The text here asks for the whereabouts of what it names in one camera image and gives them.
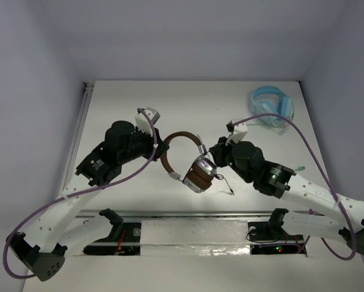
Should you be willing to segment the brown silver headphones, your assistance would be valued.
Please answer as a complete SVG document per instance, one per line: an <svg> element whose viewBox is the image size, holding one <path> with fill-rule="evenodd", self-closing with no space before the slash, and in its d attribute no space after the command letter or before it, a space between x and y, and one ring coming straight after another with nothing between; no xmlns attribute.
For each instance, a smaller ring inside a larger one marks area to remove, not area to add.
<svg viewBox="0 0 364 292"><path fill-rule="evenodd" d="M178 131L167 136L164 143L170 145L170 142L177 137L185 137L194 142L199 150L199 156L191 163L190 168L183 178L171 167L167 151L160 157L163 168L171 178L181 182L193 192L205 192L212 186L212 181L218 174L217 166L209 158L205 157L207 149L199 135L195 135L188 131Z"/></svg>

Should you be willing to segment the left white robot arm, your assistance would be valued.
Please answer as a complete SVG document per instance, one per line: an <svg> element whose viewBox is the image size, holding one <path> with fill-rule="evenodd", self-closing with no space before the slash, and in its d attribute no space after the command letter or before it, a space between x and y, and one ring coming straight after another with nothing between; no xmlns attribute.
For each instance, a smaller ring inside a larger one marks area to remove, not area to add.
<svg viewBox="0 0 364 292"><path fill-rule="evenodd" d="M135 124L124 120L112 124L112 136L81 162L68 188L9 233L2 264L10 277L23 278L10 269L9 251L31 271L29 278L44 282L56 275L69 256L82 252L88 244L103 238L115 240L123 234L123 218L111 209L101 210L72 230L68 226L90 200L139 176L168 150L155 124L144 113L136 116Z"/></svg>

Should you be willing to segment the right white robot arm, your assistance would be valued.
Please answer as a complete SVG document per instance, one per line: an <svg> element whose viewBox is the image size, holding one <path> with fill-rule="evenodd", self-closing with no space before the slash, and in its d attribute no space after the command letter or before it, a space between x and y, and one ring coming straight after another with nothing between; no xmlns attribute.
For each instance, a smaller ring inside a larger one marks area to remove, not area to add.
<svg viewBox="0 0 364 292"><path fill-rule="evenodd" d="M344 243L364 256L364 201L333 194L294 170L264 159L251 142L226 143L222 137L210 148L217 167L230 167L259 193L297 203L314 211L301 214L276 208L267 224L270 236L304 235Z"/></svg>

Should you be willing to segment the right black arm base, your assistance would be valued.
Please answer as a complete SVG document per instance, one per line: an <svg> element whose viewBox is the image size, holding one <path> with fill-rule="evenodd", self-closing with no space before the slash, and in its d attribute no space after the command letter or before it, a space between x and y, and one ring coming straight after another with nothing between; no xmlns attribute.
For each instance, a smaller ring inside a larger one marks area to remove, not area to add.
<svg viewBox="0 0 364 292"><path fill-rule="evenodd" d="M267 221L256 221L248 224L249 231L246 235L252 243L276 243L286 241L289 234L284 231L284 216L287 209L276 208Z"/></svg>

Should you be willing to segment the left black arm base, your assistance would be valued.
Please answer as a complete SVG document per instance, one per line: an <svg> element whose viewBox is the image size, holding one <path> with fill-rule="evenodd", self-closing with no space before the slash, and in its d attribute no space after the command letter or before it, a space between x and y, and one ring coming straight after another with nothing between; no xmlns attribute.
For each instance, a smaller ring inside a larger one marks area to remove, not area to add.
<svg viewBox="0 0 364 292"><path fill-rule="evenodd" d="M123 218L111 209L101 210L95 217L83 223L86 245L99 240L116 240L123 230Z"/></svg>

